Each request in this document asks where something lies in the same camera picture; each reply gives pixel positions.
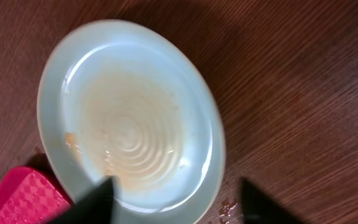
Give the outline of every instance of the pink plastic tray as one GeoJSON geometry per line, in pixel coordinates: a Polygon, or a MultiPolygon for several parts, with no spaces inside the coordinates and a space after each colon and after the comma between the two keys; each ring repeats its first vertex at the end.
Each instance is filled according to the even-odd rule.
{"type": "Polygon", "coordinates": [[[45,223],[70,200],[54,178],[29,167],[11,169],[0,183],[0,224],[45,223]]]}

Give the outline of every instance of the brown wooden surface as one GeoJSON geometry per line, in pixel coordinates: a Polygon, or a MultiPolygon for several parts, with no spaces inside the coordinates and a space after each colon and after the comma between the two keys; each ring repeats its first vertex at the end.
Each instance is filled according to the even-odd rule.
{"type": "Polygon", "coordinates": [[[226,173],[200,223],[219,223],[240,176],[311,223],[358,223],[356,0],[0,0],[0,180],[43,151],[35,105],[53,48],[112,18],[174,43],[217,101],[226,173]]]}

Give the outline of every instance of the ripple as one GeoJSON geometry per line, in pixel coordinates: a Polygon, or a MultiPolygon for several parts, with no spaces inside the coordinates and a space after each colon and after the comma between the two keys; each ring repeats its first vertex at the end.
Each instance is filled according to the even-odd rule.
{"type": "Polygon", "coordinates": [[[104,75],[80,97],[78,144],[103,175],[124,190],[147,190],[168,181],[183,149],[175,99],[162,86],[127,73],[104,75]]]}

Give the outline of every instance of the pink textured surface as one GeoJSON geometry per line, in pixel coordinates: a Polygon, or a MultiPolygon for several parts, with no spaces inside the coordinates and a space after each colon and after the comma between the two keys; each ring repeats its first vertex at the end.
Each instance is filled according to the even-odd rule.
{"type": "Polygon", "coordinates": [[[43,223],[68,207],[53,184],[28,167],[9,171],[0,184],[0,224],[43,223]]]}

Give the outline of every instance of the ceramic dish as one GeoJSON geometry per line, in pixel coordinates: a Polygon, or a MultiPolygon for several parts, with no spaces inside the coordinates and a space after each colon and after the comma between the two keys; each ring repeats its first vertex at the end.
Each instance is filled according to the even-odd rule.
{"type": "Polygon", "coordinates": [[[68,34],[42,74],[37,118],[74,201],[104,177],[93,148],[111,153],[105,160],[119,167],[111,174],[123,177],[115,223],[196,223],[216,197],[225,143],[214,99],[193,64],[145,27],[106,20],[68,34]],[[78,138],[77,154],[68,133],[78,138]],[[104,150],[107,143],[117,148],[104,150]]]}

